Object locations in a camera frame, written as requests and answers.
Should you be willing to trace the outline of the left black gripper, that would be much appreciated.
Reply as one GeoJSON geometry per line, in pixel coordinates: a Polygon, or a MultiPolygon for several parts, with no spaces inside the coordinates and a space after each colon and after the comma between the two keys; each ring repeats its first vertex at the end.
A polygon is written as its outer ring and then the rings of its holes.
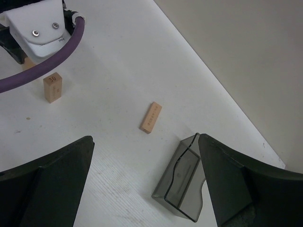
{"type": "Polygon", "coordinates": [[[0,25],[0,46],[18,63],[25,63],[25,53],[11,35],[9,27],[0,25]]]}

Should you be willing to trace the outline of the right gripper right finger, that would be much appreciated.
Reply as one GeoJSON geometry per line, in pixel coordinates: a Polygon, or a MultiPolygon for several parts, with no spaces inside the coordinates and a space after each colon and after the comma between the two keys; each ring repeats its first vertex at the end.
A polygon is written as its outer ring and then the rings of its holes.
{"type": "Polygon", "coordinates": [[[301,227],[303,175],[244,155],[207,134],[198,140],[219,227],[301,227]]]}

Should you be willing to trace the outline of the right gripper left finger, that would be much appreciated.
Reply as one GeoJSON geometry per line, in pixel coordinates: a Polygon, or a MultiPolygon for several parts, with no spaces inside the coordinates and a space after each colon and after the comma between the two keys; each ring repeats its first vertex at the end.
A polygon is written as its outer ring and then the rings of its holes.
{"type": "Polygon", "coordinates": [[[72,227],[95,143],[91,136],[0,173],[2,227],[72,227]]]}

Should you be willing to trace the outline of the wood block one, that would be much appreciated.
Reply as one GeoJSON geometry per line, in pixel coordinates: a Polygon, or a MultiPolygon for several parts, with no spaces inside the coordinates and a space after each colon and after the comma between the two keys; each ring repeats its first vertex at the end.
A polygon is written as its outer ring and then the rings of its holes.
{"type": "Polygon", "coordinates": [[[22,66],[22,70],[26,71],[26,70],[34,67],[35,64],[31,61],[31,59],[29,57],[25,57],[24,58],[24,63],[21,66],[22,66]]]}

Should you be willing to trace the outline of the wood block three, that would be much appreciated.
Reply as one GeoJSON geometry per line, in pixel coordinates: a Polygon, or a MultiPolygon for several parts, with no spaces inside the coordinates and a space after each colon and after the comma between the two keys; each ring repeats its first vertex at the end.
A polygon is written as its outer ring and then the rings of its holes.
{"type": "Polygon", "coordinates": [[[57,73],[43,79],[44,95],[49,103],[52,103],[62,96],[62,77],[57,73]]]}

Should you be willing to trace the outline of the smoky transparent plastic box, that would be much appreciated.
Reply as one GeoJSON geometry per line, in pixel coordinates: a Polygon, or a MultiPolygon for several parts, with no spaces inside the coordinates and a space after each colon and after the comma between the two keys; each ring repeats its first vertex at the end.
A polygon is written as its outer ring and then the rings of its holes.
{"type": "Polygon", "coordinates": [[[200,134],[181,140],[161,176],[152,198],[175,216],[197,222],[206,181],[200,157],[200,134]]]}

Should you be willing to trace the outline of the wood block two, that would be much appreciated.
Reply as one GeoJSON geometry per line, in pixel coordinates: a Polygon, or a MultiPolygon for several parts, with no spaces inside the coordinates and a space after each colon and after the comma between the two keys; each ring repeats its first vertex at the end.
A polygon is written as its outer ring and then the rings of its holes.
{"type": "Polygon", "coordinates": [[[140,125],[140,130],[142,130],[143,132],[145,132],[147,134],[150,134],[159,117],[161,109],[162,109],[162,106],[160,104],[153,102],[150,105],[150,107],[140,125]]]}

